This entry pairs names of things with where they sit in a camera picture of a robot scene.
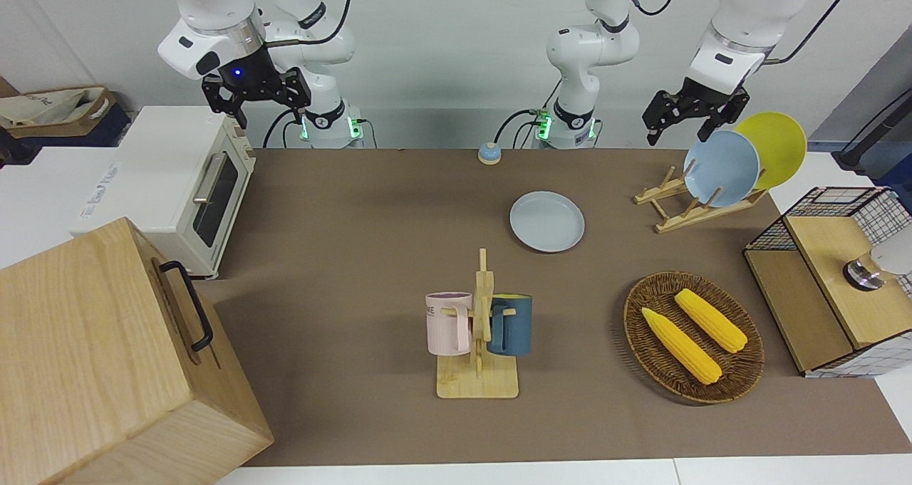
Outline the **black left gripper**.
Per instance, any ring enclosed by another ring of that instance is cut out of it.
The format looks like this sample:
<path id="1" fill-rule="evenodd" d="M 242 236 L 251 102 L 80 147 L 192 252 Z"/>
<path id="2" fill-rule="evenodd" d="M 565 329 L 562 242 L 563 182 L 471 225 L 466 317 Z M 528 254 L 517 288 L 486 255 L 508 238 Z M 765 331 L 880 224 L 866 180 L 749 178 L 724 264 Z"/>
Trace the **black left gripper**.
<path id="1" fill-rule="evenodd" d="M 657 145 L 665 129 L 691 118 L 704 120 L 697 132 L 698 140 L 704 143 L 721 125 L 736 122 L 749 99 L 742 86 L 733 93 L 721 93 L 685 78 L 680 91 L 658 91 L 645 109 L 643 121 L 648 144 Z"/>

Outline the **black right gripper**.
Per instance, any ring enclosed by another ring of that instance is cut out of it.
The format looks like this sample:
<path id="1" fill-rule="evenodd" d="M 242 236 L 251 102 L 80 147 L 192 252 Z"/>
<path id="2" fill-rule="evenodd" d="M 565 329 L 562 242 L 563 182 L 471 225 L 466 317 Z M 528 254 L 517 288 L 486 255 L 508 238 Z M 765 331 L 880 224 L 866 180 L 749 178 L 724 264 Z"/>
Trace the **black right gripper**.
<path id="1" fill-rule="evenodd" d="M 247 101 L 274 101 L 300 113 L 312 102 L 312 93 L 300 68 L 281 73 L 274 66 L 266 44 L 250 56 L 221 63 L 214 51 L 202 57 L 202 92 L 209 108 L 231 114 L 241 129 L 248 125 L 242 111 Z"/>

